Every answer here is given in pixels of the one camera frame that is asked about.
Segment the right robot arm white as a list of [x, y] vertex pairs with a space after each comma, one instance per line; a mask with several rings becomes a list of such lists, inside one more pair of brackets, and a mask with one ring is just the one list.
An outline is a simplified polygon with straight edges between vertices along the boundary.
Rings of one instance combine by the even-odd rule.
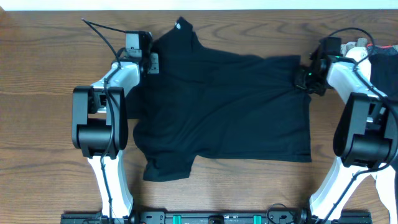
[[370, 223], [369, 215], [345, 213], [343, 207], [371, 175], [390, 223], [397, 223], [397, 102], [377, 89], [352, 58], [316, 59], [299, 70], [295, 84], [319, 95], [330, 87], [345, 108], [333, 137], [331, 169], [294, 222]]

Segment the black t-shirt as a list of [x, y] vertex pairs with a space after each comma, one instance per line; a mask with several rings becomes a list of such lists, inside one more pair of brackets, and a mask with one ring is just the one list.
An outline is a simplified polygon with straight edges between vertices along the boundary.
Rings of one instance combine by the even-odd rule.
[[298, 55], [240, 55], [204, 47], [179, 18], [157, 39], [159, 73], [126, 99], [143, 178], [189, 177], [196, 156], [310, 162], [310, 96], [294, 87]]

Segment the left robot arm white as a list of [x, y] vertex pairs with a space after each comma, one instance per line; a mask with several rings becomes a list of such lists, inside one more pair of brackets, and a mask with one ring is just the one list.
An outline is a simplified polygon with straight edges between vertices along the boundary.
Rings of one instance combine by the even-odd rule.
[[159, 73], [159, 56], [123, 57], [104, 77], [73, 90], [72, 143], [92, 167], [102, 199], [100, 219], [127, 220], [134, 204], [124, 170], [128, 139], [125, 97], [142, 75]]

